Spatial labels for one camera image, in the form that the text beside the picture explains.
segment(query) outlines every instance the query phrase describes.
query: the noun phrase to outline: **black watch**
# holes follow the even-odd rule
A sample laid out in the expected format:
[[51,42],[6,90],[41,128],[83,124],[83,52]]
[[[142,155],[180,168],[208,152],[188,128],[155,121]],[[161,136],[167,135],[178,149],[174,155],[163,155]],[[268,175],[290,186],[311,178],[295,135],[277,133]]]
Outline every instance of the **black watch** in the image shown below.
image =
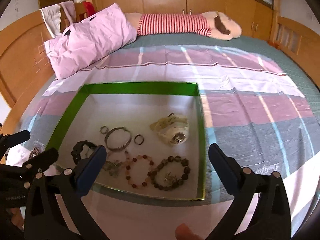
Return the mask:
[[80,153],[83,150],[83,146],[87,145],[90,148],[96,148],[97,146],[89,141],[81,141],[81,142],[77,142],[76,145],[73,147],[71,155],[73,158],[74,163],[77,165],[78,162],[81,160],[81,156]]

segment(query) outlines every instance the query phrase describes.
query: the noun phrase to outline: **bed sheet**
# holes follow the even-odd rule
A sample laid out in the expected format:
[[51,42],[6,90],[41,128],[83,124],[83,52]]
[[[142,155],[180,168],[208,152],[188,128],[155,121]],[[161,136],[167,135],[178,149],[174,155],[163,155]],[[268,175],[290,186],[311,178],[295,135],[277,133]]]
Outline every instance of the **bed sheet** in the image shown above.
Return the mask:
[[293,80],[299,90],[306,97],[310,108],[317,118],[320,120],[320,92],[316,85],[308,78],[308,76],[299,68],[299,66],[288,58],[282,51],[277,50],[267,44],[267,42],[254,39],[247,36],[240,36],[230,41],[222,41],[217,39],[208,39],[193,33],[181,34],[161,34],[138,36],[134,43],[126,45],[124,48],[138,48],[161,45],[207,45],[233,47],[264,55],[275,61],[283,71]]
[[[243,37],[236,39],[237,44],[228,41],[228,46],[223,46],[224,42],[205,37],[200,41],[193,34],[170,35],[175,37],[141,37],[87,69],[54,81],[40,102],[26,113],[21,129],[28,129],[31,139],[10,149],[7,163],[21,165],[34,147],[45,149],[64,110],[85,83],[198,82],[207,147],[218,143],[228,156],[256,173],[279,171],[289,198],[294,233],[318,201],[320,129],[315,105],[319,92],[292,61],[262,41]],[[186,44],[186,40],[214,44],[161,45]],[[262,55],[257,51],[259,44],[265,47],[260,48]],[[246,46],[246,51],[237,49],[241,46]],[[293,79],[302,85],[297,87]],[[303,95],[305,89],[310,98],[314,95],[314,106]],[[142,239],[173,239],[175,227],[183,222],[205,238],[228,209],[232,197],[207,159],[203,201],[150,200],[95,185],[83,202],[110,238],[130,237],[126,235],[130,232]],[[239,230],[248,225],[256,202],[257,196]],[[128,230],[119,232],[119,226]]]

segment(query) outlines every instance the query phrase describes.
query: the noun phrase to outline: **brown beaded bracelet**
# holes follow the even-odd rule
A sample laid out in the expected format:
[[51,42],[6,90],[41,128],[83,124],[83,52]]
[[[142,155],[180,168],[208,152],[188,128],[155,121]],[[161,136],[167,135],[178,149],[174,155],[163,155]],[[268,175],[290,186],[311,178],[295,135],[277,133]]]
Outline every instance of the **brown beaded bracelet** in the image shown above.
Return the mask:
[[[180,162],[183,167],[183,175],[181,176],[181,179],[177,179],[175,176],[170,175],[170,172],[166,175],[166,179],[164,181],[171,180],[172,184],[170,186],[163,186],[156,182],[156,175],[157,173],[168,163]],[[158,188],[159,190],[173,190],[181,185],[183,185],[184,181],[188,179],[188,174],[190,173],[191,169],[189,168],[189,160],[188,159],[181,159],[180,156],[169,156],[167,159],[163,159],[161,163],[153,170],[148,172],[148,176],[151,179],[151,183],[155,188]]]
[[143,188],[143,187],[146,187],[148,185],[149,182],[151,182],[151,179],[149,177],[147,177],[145,179],[144,182],[142,182],[142,184],[140,185],[137,185],[135,183],[132,182],[131,180],[131,176],[130,176],[130,170],[131,170],[131,166],[132,164],[134,164],[135,162],[137,162],[138,160],[147,160],[149,162],[149,171],[153,170],[152,166],[154,165],[154,162],[152,161],[152,158],[148,155],[138,155],[137,157],[133,158],[130,162],[127,162],[127,165],[125,167],[126,171],[125,171],[125,175],[126,175],[126,179],[128,181],[128,184],[131,185],[132,188],[137,188],[137,189],[140,189],[140,188]]

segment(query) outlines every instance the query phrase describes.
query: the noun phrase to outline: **metal bolt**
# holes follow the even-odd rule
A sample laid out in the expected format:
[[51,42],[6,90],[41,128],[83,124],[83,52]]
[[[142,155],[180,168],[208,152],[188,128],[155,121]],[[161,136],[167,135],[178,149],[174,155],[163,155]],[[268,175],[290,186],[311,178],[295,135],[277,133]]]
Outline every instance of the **metal bolt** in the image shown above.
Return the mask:
[[37,174],[36,174],[36,178],[37,178],[37,179],[42,178],[42,173],[40,173],[40,172],[39,172],[39,173],[37,173]]
[[64,175],[70,175],[72,173],[72,169],[65,169],[64,171],[63,171],[63,174]]
[[30,186],[31,186],[30,182],[28,182],[28,181],[26,181],[23,185],[25,188],[30,188]]
[[250,174],[250,173],[252,172],[252,170],[251,170],[250,168],[248,168],[248,167],[244,167],[244,168],[242,169],[242,171],[243,171],[245,174]]
[[275,176],[276,178],[280,178],[280,173],[279,173],[279,172],[274,171],[272,174],[273,174],[273,176]]

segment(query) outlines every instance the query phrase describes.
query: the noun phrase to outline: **human hand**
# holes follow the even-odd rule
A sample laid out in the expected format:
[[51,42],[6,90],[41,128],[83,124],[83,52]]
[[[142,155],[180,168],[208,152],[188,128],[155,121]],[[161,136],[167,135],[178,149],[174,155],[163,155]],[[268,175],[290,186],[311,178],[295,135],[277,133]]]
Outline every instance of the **human hand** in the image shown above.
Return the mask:
[[186,224],[177,226],[175,235],[177,240],[203,240],[194,234]]
[[10,208],[13,216],[11,218],[11,223],[14,224],[17,228],[22,230],[22,226],[24,224],[23,217],[21,215],[20,208]]

